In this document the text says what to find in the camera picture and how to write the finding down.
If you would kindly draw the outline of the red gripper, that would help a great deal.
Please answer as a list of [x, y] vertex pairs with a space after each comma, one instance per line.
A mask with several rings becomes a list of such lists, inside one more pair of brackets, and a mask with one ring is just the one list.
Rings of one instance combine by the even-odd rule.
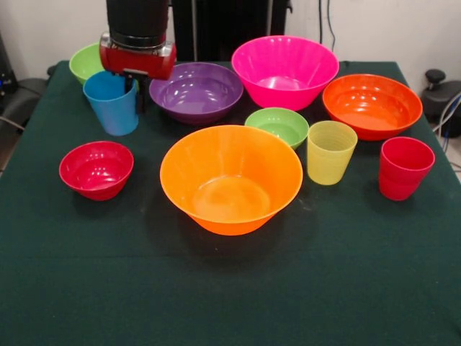
[[133, 50], [118, 45], [109, 34], [102, 34], [99, 56], [106, 71], [124, 75], [126, 94], [133, 88], [132, 75], [142, 75], [136, 78], [136, 112], [143, 114], [148, 99], [148, 77], [160, 80], [170, 78], [176, 62], [176, 46], [166, 41], [156, 48]]

